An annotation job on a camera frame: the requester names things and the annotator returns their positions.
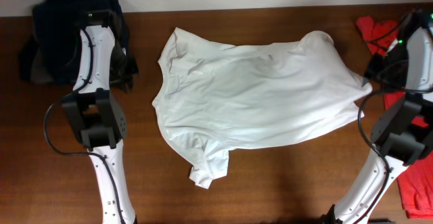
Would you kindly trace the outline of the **white robot print t-shirt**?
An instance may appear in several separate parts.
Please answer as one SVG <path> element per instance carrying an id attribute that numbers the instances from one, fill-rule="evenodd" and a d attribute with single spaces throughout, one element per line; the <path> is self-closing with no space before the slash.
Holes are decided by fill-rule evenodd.
<path id="1" fill-rule="evenodd" d="M 322 31 L 236 46 L 176 28 L 158 63 L 158 127 L 204 189 L 226 176 L 230 151 L 294 145 L 339 129 L 356 120 L 356 101 L 372 90 Z"/>

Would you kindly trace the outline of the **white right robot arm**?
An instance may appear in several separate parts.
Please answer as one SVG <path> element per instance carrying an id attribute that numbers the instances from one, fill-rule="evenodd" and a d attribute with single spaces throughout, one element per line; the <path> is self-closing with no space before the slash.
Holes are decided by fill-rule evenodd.
<path id="1" fill-rule="evenodd" d="M 320 223 L 369 223 L 390 184 L 432 153 L 432 13 L 421 9 L 401 18 L 384 55 L 371 57 L 365 78 L 380 84 L 363 100 L 401 92 L 370 135 L 359 128 L 370 152 L 348 193 L 321 216 Z"/>

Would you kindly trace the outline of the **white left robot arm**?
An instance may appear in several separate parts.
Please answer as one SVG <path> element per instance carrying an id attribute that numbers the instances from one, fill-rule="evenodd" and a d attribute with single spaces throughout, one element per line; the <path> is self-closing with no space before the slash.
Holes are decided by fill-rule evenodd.
<path id="1" fill-rule="evenodd" d="M 111 63 L 126 58 L 118 42 L 117 24 L 120 18 L 108 9 L 82 16 L 78 76 L 62 107 L 76 140 L 93 164 L 103 223 L 136 223 L 122 160 L 127 121 L 110 91 Z"/>

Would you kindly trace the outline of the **folded navy blue garment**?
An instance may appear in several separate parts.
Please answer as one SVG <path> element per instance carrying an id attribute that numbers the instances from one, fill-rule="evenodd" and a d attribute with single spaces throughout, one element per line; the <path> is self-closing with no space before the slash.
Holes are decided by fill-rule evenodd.
<path id="1" fill-rule="evenodd" d="M 39 44 L 42 62 L 54 82 L 74 83 L 81 60 L 81 38 L 78 23 L 89 11 L 112 10 L 120 18 L 120 46 L 129 48 L 129 31 L 119 0 L 44 0 L 32 10 L 35 39 Z"/>

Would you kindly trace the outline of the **folded grey garment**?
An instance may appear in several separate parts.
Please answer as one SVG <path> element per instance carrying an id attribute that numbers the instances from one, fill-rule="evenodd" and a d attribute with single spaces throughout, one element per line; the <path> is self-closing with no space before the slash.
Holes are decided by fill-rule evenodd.
<path id="1" fill-rule="evenodd" d="M 43 65 L 41 51 L 38 49 L 32 61 L 30 70 L 30 81 L 34 84 L 43 85 L 53 83 L 53 77 Z"/>

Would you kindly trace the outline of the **folded black garment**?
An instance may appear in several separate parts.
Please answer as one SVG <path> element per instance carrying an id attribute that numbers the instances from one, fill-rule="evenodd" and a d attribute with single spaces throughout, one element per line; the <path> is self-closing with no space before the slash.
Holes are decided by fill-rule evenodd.
<path id="1" fill-rule="evenodd" d="M 30 36 L 18 54 L 19 75 L 23 81 L 30 81 L 32 64 L 35 60 L 38 50 L 38 43 L 33 36 Z"/>

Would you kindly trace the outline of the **red t-shirt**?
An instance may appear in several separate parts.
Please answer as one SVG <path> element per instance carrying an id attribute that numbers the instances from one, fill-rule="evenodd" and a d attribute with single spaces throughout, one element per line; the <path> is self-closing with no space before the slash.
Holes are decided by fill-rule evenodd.
<path id="1" fill-rule="evenodd" d="M 357 18 L 356 26 L 370 52 L 384 56 L 396 40 L 398 22 Z M 432 219 L 432 156 L 416 162 L 398 178 L 401 202 L 409 219 Z"/>

